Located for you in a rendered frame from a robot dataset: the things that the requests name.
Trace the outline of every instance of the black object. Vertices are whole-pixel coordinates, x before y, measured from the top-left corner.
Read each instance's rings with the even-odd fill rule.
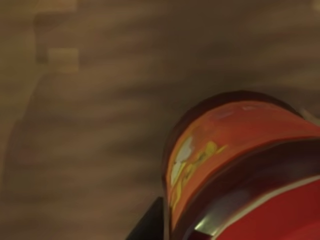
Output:
[[[158,197],[126,240],[163,240],[164,225],[164,199]]]

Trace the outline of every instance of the brown wood grain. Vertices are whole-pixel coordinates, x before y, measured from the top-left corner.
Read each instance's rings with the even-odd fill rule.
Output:
[[[170,128],[213,94],[320,115],[310,1],[65,3],[0,3],[0,239],[123,240],[162,194]],[[77,50],[78,67],[50,68],[52,49]]]

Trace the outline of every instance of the orange label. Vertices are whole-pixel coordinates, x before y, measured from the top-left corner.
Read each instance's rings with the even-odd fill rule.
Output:
[[[168,160],[172,229],[193,194],[225,163],[267,143],[318,136],[320,127],[270,103],[233,102],[208,111],[184,131]]]

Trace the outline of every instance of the red cap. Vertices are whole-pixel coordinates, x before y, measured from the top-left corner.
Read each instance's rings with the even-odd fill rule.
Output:
[[[217,240],[320,240],[320,180],[269,199]]]

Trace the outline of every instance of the wooden surface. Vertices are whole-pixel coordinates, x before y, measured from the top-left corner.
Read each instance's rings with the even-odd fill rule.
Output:
[[[125,239],[162,194],[170,128],[213,94],[320,115],[317,6],[1,0],[0,239]]]

